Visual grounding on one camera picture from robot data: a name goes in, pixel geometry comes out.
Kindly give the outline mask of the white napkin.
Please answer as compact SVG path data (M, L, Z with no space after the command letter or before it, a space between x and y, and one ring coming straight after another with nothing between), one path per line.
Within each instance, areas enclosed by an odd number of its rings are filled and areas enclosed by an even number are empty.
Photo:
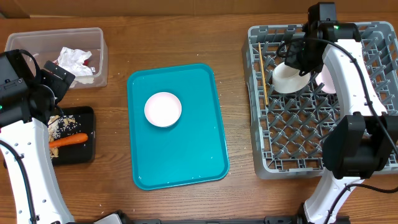
M94 82L93 71L85 65L85 62L92 56L90 51L80 49L69 49L63 47L57 59L57 64L66 71L75 76L75 85L77 82L82 84L92 84Z

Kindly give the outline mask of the large pink plate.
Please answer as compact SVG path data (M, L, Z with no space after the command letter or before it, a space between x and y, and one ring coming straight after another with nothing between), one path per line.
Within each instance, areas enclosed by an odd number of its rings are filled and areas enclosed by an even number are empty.
M326 65L323 66L321 72L316 76L315 81L317 85L320 85L321 83L323 84L321 91L328 94L336 93L332 77Z

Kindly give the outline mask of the pale green bowl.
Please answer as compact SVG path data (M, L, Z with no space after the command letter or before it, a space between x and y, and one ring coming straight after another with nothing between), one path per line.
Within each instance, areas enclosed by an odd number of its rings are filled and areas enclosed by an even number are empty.
M309 83L311 75L300 76L300 70L280 63L273 70L272 84L278 93L288 94L301 90Z

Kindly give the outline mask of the rice and peanut scraps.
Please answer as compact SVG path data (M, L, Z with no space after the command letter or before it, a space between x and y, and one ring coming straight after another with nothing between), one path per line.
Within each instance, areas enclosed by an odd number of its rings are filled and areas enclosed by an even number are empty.
M66 131L71 131L77 127L77 122L73 115L51 116L48 121L49 142L61 139L61 135Z

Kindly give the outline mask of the wooden chopstick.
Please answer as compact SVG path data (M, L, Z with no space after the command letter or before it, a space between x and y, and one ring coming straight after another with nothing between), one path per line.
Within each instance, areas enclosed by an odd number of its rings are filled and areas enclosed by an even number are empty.
M267 85L266 85L266 77L265 77L265 72L264 72L264 62L263 62L263 57L262 57L262 48L261 48L261 43L258 43L258 51L259 51L259 61L260 61L260 69L261 69L261 77L262 77L262 86L263 86L263 92L264 92L264 102L265 105L268 106L269 100L267 96Z

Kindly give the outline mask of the orange carrot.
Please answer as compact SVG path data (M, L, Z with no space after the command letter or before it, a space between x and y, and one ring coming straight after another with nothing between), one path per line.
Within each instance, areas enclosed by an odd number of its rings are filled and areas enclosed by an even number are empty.
M73 144L84 143L88 140L88 135L85 133L78 133L67 136L65 138L61 138L52 142L49 142L49 147L62 147L62 146L69 146Z

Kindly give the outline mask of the pink bowl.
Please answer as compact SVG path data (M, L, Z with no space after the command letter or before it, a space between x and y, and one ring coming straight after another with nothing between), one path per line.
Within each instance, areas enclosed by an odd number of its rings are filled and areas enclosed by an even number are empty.
M172 93L159 92L146 101L144 114L150 124L159 128L168 128L179 120L182 104Z

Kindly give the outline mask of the teal serving tray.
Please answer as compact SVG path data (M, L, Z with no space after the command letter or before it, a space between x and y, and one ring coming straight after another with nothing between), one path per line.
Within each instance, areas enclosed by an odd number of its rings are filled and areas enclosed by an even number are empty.
M170 127L150 124L146 101L169 92L182 104ZM127 79L132 178L142 190L224 178L228 149L213 70L204 63L134 72Z

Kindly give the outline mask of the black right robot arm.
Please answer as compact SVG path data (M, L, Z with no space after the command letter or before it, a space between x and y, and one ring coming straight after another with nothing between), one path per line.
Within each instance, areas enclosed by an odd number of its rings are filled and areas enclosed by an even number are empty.
M308 8L304 36L277 53L304 76L327 67L338 97L340 122L322 146L325 171L297 223L346 223L339 209L355 187L384 168L397 152L397 117L380 102L366 70L361 35L354 23L340 23L333 2Z

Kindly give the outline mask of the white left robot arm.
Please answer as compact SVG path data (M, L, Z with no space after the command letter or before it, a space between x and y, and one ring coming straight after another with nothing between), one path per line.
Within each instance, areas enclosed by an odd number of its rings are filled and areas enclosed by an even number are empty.
M51 61L32 71L26 50L1 54L1 152L18 223L72 223L50 158L48 122L75 77Z

